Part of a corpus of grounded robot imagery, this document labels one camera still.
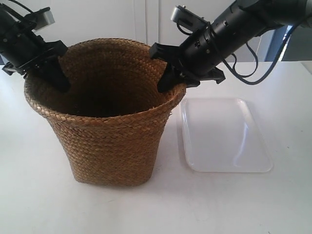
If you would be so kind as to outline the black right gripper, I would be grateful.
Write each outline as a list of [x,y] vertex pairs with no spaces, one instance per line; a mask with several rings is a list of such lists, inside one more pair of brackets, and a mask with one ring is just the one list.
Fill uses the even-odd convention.
[[193,88],[201,81],[225,80],[217,66],[240,48],[240,27],[236,23],[213,23],[196,30],[179,46],[154,43],[150,58],[167,63],[157,83],[159,93],[177,85]]

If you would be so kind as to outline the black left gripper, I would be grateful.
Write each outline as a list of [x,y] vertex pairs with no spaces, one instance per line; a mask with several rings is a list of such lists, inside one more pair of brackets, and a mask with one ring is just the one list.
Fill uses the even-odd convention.
[[40,77],[60,92],[68,92],[71,84],[63,73],[58,56],[68,48],[60,40],[45,42],[34,34],[37,24],[24,17],[16,21],[10,14],[0,16],[0,55],[8,60],[3,71],[8,75],[40,68]]

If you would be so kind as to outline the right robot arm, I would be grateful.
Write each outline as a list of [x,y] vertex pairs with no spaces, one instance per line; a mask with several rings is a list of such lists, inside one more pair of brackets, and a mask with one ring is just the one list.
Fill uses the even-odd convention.
[[167,92],[184,83],[197,87],[204,80],[221,83],[225,79],[220,63],[243,45],[264,33],[285,25],[311,27],[312,3],[309,0],[236,0],[213,22],[175,7],[172,21],[187,35],[179,46],[153,44],[150,58],[166,62],[157,90]]

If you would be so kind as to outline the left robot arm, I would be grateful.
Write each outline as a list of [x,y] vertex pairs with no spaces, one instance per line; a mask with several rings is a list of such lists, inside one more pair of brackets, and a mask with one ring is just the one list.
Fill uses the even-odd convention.
[[46,42],[35,34],[55,22],[50,7],[32,11],[18,1],[14,3],[28,14],[22,16],[6,4],[0,5],[0,54],[7,60],[2,70],[8,75],[34,74],[59,91],[67,92],[71,85],[59,63],[67,46],[61,40]]

